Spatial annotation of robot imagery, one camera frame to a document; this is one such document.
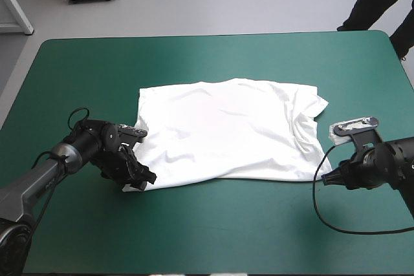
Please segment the green table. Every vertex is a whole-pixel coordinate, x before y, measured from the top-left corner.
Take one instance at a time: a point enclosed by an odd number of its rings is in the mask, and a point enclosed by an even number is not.
[[[382,32],[50,40],[0,132],[0,186],[67,134],[76,107],[134,124],[139,88],[230,78],[317,85],[330,102],[317,119],[325,150],[330,124],[360,116],[376,116],[385,140],[413,134],[414,93]],[[336,150],[332,165],[352,150]],[[343,228],[413,224],[388,186],[318,184],[318,198]],[[409,273],[413,258],[414,233],[359,237],[323,226],[310,183],[211,180],[122,193],[87,165],[58,187],[25,271]]]

